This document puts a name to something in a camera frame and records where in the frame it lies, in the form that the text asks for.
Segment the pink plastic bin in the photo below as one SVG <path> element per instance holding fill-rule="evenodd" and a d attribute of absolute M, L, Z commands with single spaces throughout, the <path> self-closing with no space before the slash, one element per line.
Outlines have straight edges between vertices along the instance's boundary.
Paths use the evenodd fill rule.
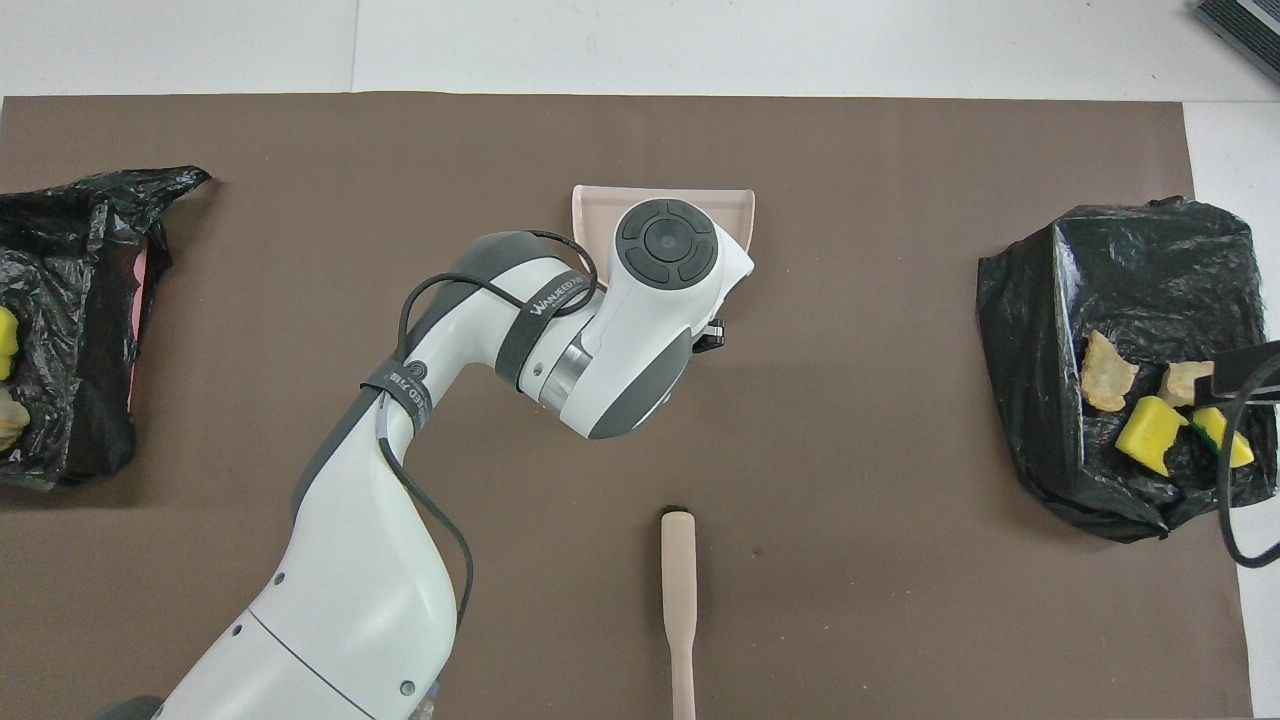
<path fill-rule="evenodd" d="M 140 356 L 140 347 L 141 347 L 141 332 L 142 332 L 143 314 L 145 314 L 148 255 L 150 255 L 150 240 L 147 237 L 143 237 L 140 242 L 140 251 L 134 258 L 132 265 L 132 274 L 136 282 L 136 290 L 133 292 L 132 305 L 131 305 L 132 356 L 129 365 L 131 372 L 129 372 L 128 395 L 125 398 L 125 409 L 129 413 L 133 413 L 136 364 Z"/>

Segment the brown table mat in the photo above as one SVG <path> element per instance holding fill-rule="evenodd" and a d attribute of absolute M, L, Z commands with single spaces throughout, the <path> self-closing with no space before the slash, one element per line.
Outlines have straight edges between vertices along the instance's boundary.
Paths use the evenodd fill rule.
<path fill-rule="evenodd" d="M 1193 195 L 1172 102 L 447 94 L 10 97 L 0 193 L 196 165 L 138 451 L 0 489 L 0 720 L 165 696 L 270 582 L 291 493 L 475 237 L 576 184 L 750 188 L 756 266 L 637 432 L 471 366 L 406 466 L 474 547 L 439 720 L 667 720 L 657 515 L 698 520 L 699 720 L 1252 711 L 1211 518 L 1115 544 L 1018 483 L 977 263 L 1078 205 Z"/>

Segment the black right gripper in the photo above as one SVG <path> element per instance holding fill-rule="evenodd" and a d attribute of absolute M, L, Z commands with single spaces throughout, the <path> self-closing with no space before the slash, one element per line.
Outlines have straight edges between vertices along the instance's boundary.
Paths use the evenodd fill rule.
<path fill-rule="evenodd" d="M 1280 340 L 1233 348 L 1213 356 L 1213 400 L 1234 400 L 1248 379 L 1268 361 L 1280 361 Z M 1280 366 L 1272 369 L 1252 391 L 1248 404 L 1280 404 Z"/>

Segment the beige brush with black bristles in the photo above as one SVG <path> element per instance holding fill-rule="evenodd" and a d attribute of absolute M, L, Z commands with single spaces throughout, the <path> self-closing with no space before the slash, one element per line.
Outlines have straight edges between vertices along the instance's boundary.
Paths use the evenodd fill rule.
<path fill-rule="evenodd" d="M 668 505 L 660 512 L 660 592 L 673 720 L 696 720 L 692 651 L 698 628 L 698 553 L 694 515 Z"/>

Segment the yellow notched sponge piece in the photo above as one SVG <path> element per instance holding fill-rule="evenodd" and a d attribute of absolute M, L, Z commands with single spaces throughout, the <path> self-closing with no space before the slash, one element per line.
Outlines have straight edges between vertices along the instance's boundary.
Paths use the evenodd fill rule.
<path fill-rule="evenodd" d="M 1166 454 L 1189 420 L 1158 396 L 1139 397 L 1115 448 L 1160 477 L 1170 478 Z"/>

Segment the beige plastic dustpan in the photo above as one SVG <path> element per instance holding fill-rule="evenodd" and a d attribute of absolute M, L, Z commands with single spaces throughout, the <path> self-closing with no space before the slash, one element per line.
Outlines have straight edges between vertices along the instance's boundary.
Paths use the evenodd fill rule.
<path fill-rule="evenodd" d="M 701 209 L 719 228 L 750 251 L 756 195 L 751 190 L 645 188 L 576 184 L 571 193 L 573 238 L 590 254 L 598 283 L 609 284 L 609 251 L 625 213 L 650 199 L 678 199 Z"/>

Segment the pale croissant bread piece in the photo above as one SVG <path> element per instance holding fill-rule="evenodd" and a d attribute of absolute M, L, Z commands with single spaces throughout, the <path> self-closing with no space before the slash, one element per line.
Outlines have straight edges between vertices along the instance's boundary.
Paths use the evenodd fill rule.
<path fill-rule="evenodd" d="M 1129 363 L 1107 336 L 1092 331 L 1080 369 L 1084 404 L 1100 413 L 1120 413 L 1139 372 L 1140 366 Z"/>

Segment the yellow wedge sponge piece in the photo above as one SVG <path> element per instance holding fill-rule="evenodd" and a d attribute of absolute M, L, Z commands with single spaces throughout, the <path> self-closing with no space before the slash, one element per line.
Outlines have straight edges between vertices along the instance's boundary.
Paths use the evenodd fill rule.
<path fill-rule="evenodd" d="M 1229 466 L 1231 469 L 1243 468 L 1254 461 L 1251 443 L 1239 430 L 1233 433 L 1230 443 L 1226 443 L 1228 419 L 1219 407 L 1199 407 L 1194 410 L 1190 415 L 1190 424 L 1215 456 L 1220 455 L 1225 447 L 1229 447 Z"/>

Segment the black plastic trash bag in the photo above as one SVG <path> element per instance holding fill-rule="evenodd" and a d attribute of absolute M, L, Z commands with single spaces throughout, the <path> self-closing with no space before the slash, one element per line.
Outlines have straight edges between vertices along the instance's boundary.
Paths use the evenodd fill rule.
<path fill-rule="evenodd" d="M 52 492 L 133 459 L 133 260 L 147 237 L 142 338 L 172 266 L 164 214 L 209 181 L 198 167 L 129 169 L 0 193 L 0 305 L 19 320 L 19 352 L 0 386 L 31 418 L 0 454 L 0 484 Z"/>
<path fill-rule="evenodd" d="M 1248 224 L 1174 197 L 1079 206 L 977 264 L 975 313 L 1018 482 L 1042 507 L 1117 543 L 1165 538 L 1216 509 L 1216 457 L 1193 428 L 1170 478 L 1115 448 L 1170 363 L 1265 342 Z M 1120 413 L 1085 405 L 1080 369 L 1098 331 L 1140 372 Z"/>

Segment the dark grey ribbed panel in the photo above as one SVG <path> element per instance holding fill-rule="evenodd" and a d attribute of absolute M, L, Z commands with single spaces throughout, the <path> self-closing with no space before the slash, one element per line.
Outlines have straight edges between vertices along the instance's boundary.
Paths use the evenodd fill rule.
<path fill-rule="evenodd" d="M 1280 0 L 1199 0 L 1192 14 L 1280 85 Z"/>

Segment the orange striped croissant bread piece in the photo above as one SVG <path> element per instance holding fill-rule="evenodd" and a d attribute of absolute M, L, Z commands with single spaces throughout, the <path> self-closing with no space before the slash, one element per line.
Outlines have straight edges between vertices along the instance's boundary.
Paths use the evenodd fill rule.
<path fill-rule="evenodd" d="M 1196 405 L 1196 382 L 1211 377 L 1213 361 L 1170 363 L 1160 382 L 1157 396 L 1170 407 L 1192 407 Z"/>

